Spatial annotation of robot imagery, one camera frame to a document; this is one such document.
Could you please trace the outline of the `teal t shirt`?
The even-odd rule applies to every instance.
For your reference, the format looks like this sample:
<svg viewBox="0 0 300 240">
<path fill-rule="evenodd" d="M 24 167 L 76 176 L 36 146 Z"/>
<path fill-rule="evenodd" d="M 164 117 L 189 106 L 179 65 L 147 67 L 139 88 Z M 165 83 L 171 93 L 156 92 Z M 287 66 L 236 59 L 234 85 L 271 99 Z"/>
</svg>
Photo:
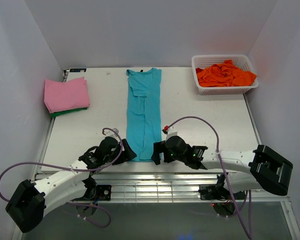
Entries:
<svg viewBox="0 0 300 240">
<path fill-rule="evenodd" d="M 126 71 L 128 82 L 126 139 L 136 153 L 134 162 L 149 162 L 154 143 L 162 141 L 162 70 Z"/>
</svg>

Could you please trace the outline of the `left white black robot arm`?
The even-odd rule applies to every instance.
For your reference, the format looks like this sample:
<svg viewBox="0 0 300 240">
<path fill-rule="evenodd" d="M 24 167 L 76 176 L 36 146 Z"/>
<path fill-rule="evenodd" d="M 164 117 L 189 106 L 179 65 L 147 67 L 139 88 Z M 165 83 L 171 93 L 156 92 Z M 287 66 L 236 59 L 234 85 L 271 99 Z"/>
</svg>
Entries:
<svg viewBox="0 0 300 240">
<path fill-rule="evenodd" d="M 119 142 L 107 136 L 74 161 L 69 170 L 60 170 L 34 182 L 21 182 L 5 210 L 21 232 L 28 233 L 45 215 L 68 201 L 94 199 L 97 183 L 92 175 L 97 168 L 108 163 L 122 164 L 136 157 L 126 139 Z"/>
</svg>

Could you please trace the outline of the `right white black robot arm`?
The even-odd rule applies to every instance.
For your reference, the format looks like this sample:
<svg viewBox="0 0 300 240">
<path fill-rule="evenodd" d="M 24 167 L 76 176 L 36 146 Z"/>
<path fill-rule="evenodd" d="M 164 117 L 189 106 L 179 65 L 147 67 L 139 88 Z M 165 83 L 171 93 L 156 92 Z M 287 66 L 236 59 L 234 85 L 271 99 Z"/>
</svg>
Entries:
<svg viewBox="0 0 300 240">
<path fill-rule="evenodd" d="M 216 184 L 200 186 L 202 200 L 242 200 L 249 190 L 286 196 L 293 171 L 289 160 L 266 145 L 218 153 L 207 146 L 191 146 L 177 135 L 154 143 L 151 159 L 156 165 L 179 161 L 193 170 L 222 170 Z"/>
</svg>

